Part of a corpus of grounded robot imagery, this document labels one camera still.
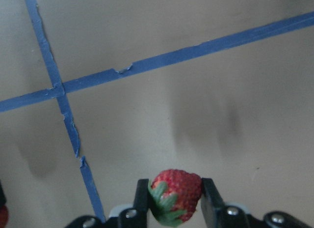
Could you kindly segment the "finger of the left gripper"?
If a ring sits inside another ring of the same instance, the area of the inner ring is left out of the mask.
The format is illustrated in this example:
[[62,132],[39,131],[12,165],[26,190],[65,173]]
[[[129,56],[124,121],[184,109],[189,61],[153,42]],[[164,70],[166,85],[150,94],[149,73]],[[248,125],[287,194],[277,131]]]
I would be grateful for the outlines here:
[[6,204],[6,196],[3,191],[2,184],[0,183],[0,207],[3,207]]

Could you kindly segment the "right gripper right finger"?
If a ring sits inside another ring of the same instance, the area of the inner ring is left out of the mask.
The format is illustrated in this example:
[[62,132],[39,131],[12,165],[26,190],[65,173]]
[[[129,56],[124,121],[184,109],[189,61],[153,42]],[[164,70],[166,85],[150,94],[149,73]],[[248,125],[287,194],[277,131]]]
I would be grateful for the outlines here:
[[224,202],[214,181],[202,178],[203,195],[201,209],[208,228],[309,228],[296,217],[283,212],[271,211],[259,220],[242,204]]

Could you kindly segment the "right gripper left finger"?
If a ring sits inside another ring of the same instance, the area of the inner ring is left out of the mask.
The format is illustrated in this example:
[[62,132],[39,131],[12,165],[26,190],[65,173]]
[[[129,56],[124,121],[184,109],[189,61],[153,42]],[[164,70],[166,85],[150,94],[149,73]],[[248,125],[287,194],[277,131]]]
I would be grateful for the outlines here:
[[151,196],[148,190],[148,179],[137,182],[135,197],[132,206],[121,207],[115,215],[102,222],[99,218],[84,215],[71,221],[68,228],[146,228],[147,213],[151,205]]

